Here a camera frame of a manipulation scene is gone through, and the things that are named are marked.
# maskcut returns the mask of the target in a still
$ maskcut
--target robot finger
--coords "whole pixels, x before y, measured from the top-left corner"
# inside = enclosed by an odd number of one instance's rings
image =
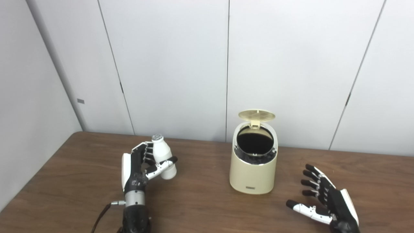
[[[310,164],[306,164],[305,167],[306,167],[307,170],[313,172],[317,176],[324,175],[323,172],[321,172],[321,170],[317,169],[315,166],[312,166]]]
[[[159,174],[161,174],[163,171],[167,170],[169,167],[173,166],[178,161],[178,158],[176,156],[172,156],[167,160],[161,161],[160,163],[156,163],[155,165],[148,167],[146,169],[146,176],[150,180]]]
[[[148,164],[149,166],[155,166],[156,165],[155,160],[153,160],[151,158],[145,158],[144,163]]]
[[[286,206],[321,223],[329,224],[332,221],[332,217],[325,209],[319,209],[315,206],[305,205],[293,200],[287,200]]]
[[[301,184],[305,186],[309,186],[315,190],[319,190],[319,184],[311,180],[301,180]]]
[[[313,179],[315,182],[318,182],[318,181],[319,181],[319,177],[318,177],[315,173],[313,173],[313,172],[311,172],[311,171],[308,171],[308,170],[303,170],[303,174],[304,174],[305,176],[307,176],[307,177],[309,177],[309,178]]]
[[[319,192],[316,190],[302,190],[302,195],[307,197],[318,197]]]

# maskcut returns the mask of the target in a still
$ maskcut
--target fingertip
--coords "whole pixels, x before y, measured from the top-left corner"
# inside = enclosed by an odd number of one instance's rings
[[[314,166],[312,166],[312,165],[310,165],[308,163],[305,165],[305,167],[306,167],[306,169],[308,169],[310,171],[312,171],[315,168]]]
[[[168,161],[171,161],[171,162],[173,162],[173,163],[176,163],[177,161],[178,161],[178,158],[177,158],[177,156],[173,156],[173,157],[171,157],[171,158],[169,158],[169,159],[167,159]]]
[[[295,205],[299,204],[299,202],[294,201],[294,200],[287,200],[286,201],[286,206],[293,209],[293,207],[295,207]]]

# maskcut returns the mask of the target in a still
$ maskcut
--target cable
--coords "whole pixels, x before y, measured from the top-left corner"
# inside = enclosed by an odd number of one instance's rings
[[[99,214],[99,216],[98,216],[98,219],[96,220],[96,222],[95,222],[95,225],[94,225],[94,227],[92,228],[92,231],[91,231],[91,233],[94,233],[95,232],[95,229],[96,229],[96,226],[98,225],[98,223],[99,223],[99,220],[102,218],[102,216],[104,216],[104,214],[109,210],[109,208],[111,207],[111,203],[109,203],[109,204],[107,204],[106,206],[105,206],[105,208],[102,210],[102,212]]]

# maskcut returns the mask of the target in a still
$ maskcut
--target robotic hand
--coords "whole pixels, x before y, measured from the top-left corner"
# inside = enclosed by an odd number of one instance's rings
[[[177,162],[172,156],[167,160],[156,163],[152,142],[143,142],[132,149],[131,154],[122,156],[122,188],[125,195],[125,208],[123,212],[122,233],[149,233],[151,222],[148,208],[145,206],[145,187],[148,181]],[[142,164],[149,165],[142,172]]]
[[[347,190],[337,190],[323,172],[309,164],[303,174],[313,181],[301,180],[301,184],[313,190],[303,190],[302,194],[316,197],[326,209],[293,200],[288,200],[286,205],[311,219],[329,224],[331,233],[360,233],[358,216]]]

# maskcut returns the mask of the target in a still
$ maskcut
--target panel seam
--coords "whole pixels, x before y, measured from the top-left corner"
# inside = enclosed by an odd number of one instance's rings
[[[362,67],[362,65],[363,65],[363,62],[365,61],[365,56],[366,56],[366,54],[367,54],[367,51],[368,51],[368,49],[369,49],[369,46],[371,45],[372,37],[374,36],[375,30],[377,29],[378,22],[380,21],[380,18],[381,18],[381,15],[382,15],[382,13],[383,13],[383,10],[384,10],[385,3],[386,3],[386,2],[387,2],[387,0],[384,0],[383,5],[382,5],[381,10],[380,10],[380,13],[378,14],[377,21],[375,22],[374,29],[372,30],[372,33],[371,33],[371,36],[370,36],[370,38],[369,38],[368,44],[367,44],[367,46],[366,46],[365,52],[364,52],[364,54],[363,54],[363,56],[362,56],[361,63],[359,64],[358,71],[356,72],[356,75],[355,75],[355,78],[354,78],[354,82],[352,83],[351,90],[349,91],[349,95],[348,95],[347,101],[346,101],[346,103],[345,103],[344,109],[342,110],[341,116],[340,116],[340,118],[339,118],[339,121],[338,121],[337,127],[336,127],[336,129],[335,129],[335,132],[334,132],[334,135],[333,135],[333,137],[332,137],[332,140],[331,140],[331,143],[330,143],[330,145],[329,145],[328,150],[331,150],[331,148],[332,148],[332,144],[333,144],[333,142],[334,142],[334,140],[335,140],[335,136],[336,136],[336,134],[337,134],[337,132],[338,132],[338,129],[339,129],[339,126],[340,126],[340,124],[341,124],[341,120],[342,120],[342,118],[343,118],[343,116],[344,116],[345,110],[347,109],[348,101],[349,101],[349,99],[351,98],[352,91],[354,90],[356,80],[358,79],[359,72],[361,71],[361,67]]]
[[[127,99],[125,98],[125,93],[124,93],[123,88],[122,88],[122,82],[121,82],[121,78],[120,78],[120,76],[119,76],[118,66],[116,65],[115,55],[113,54],[113,49],[112,49],[111,40],[109,39],[108,29],[106,28],[106,23],[105,23],[104,15],[103,15],[103,13],[102,13],[101,3],[99,2],[99,0],[97,0],[97,2],[98,2],[98,6],[99,6],[99,11],[100,11],[100,13],[101,13],[101,17],[102,17],[103,26],[105,27],[106,37],[108,38],[109,47],[110,47],[110,49],[111,49],[111,54],[112,54],[112,58],[113,58],[113,63],[115,64],[116,74],[118,75],[118,80],[119,80],[119,83],[120,83],[120,86],[121,86],[122,95],[124,96],[125,106],[127,107],[128,117],[129,117],[129,119],[130,119],[131,126],[132,126],[132,132],[134,133],[134,135],[136,135],[136,134],[135,134],[134,125],[132,124],[132,119],[131,119],[131,114],[130,114],[130,111],[129,111],[129,108],[128,108]]]

